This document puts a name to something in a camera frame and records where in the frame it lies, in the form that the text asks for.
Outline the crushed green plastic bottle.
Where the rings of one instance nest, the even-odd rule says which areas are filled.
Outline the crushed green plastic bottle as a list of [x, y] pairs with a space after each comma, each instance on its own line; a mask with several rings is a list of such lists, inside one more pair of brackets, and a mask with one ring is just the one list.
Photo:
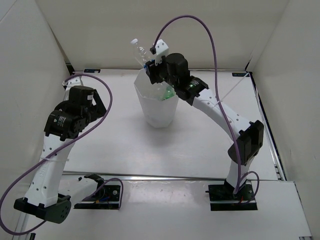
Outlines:
[[160, 98], [162, 101], [170, 99], [176, 95], [176, 92], [173, 87], [167, 86], [164, 90], [162, 97]]

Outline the clear bottle blue label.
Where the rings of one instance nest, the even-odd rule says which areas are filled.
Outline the clear bottle blue label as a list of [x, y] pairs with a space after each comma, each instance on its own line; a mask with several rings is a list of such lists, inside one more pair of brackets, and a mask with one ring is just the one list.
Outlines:
[[151, 52], [145, 49], [137, 38], [134, 38], [130, 44], [133, 47], [134, 58], [145, 69], [146, 63], [154, 59]]

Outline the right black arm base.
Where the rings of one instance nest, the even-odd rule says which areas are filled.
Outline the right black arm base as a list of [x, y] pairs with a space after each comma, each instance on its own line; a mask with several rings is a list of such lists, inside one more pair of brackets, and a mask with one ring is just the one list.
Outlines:
[[221, 184], [209, 184], [205, 192], [208, 194], [212, 212], [258, 210], [253, 185], [250, 181], [246, 181], [236, 194], [226, 181]]

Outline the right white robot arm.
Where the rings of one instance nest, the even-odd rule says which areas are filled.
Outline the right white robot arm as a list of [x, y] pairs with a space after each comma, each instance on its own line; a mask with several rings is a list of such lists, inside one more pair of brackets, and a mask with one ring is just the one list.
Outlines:
[[206, 114], [231, 138], [233, 144], [227, 151], [231, 164], [224, 193], [230, 200], [238, 199], [253, 158], [263, 145], [263, 123], [250, 121], [219, 101], [207, 83], [191, 75], [188, 61], [180, 53], [162, 56], [160, 63], [150, 60], [145, 64], [145, 70], [151, 84], [165, 82], [173, 87], [181, 100]]

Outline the clear plastic bottle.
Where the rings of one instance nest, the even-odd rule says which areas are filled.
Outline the clear plastic bottle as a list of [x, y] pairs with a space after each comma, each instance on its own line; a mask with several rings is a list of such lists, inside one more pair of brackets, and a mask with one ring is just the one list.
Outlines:
[[163, 101], [161, 100], [161, 97], [169, 85], [153, 85], [149, 89], [147, 89], [144, 92], [144, 96], [149, 99], [157, 100], [157, 101]]

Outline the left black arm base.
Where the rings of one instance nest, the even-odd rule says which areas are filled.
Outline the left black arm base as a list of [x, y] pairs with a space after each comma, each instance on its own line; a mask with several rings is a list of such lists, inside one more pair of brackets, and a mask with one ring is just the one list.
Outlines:
[[105, 180], [97, 174], [87, 174], [82, 179], [93, 180], [96, 183], [95, 192], [86, 196], [74, 205], [77, 210], [120, 210], [122, 206], [124, 183], [116, 177]]

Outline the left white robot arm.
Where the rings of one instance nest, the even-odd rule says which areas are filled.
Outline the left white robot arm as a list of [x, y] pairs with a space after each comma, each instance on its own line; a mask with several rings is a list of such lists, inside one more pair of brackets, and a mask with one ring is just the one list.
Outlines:
[[81, 85], [68, 89], [68, 98], [48, 116], [41, 165], [24, 197], [15, 200], [14, 209], [56, 224], [67, 218], [71, 196], [58, 192], [67, 158], [79, 134], [106, 112], [96, 89]]

